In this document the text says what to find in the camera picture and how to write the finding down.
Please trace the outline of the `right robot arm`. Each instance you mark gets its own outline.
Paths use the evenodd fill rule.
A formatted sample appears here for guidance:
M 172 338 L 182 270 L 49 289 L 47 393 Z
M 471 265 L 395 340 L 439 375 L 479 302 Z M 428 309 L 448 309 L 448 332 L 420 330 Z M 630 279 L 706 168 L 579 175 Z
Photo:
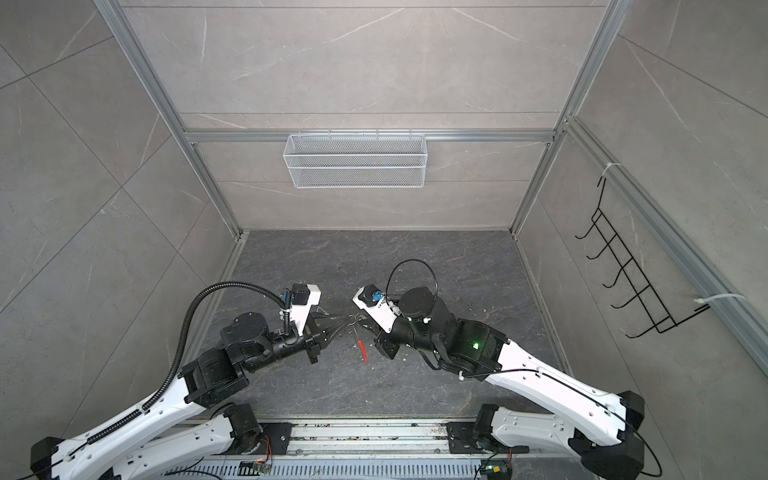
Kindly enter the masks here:
M 487 382 L 544 408 L 542 414 L 525 414 L 483 405 L 470 435 L 478 448 L 494 453 L 534 449 L 563 453 L 603 479 L 641 475 L 646 446 L 639 428 L 645 401 L 639 394 L 603 391 L 557 370 L 503 332 L 456 317 L 426 287 L 391 301 L 368 285 L 353 301 L 372 320 L 375 345 L 382 355 L 394 358 L 407 346 L 433 370 Z

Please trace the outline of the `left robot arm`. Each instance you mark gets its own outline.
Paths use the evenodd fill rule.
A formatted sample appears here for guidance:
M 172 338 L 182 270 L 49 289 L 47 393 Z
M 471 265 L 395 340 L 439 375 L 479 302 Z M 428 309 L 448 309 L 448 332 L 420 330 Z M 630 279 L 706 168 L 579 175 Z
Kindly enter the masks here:
M 172 374 L 160 388 L 115 418 L 70 439 L 33 445 L 34 479 L 147 479 L 188 460 L 254 450 L 263 430 L 253 409 L 231 404 L 249 374 L 297 353 L 315 362 L 352 316 L 310 312 L 300 329 L 270 331 L 258 313 L 237 317 L 221 345 Z

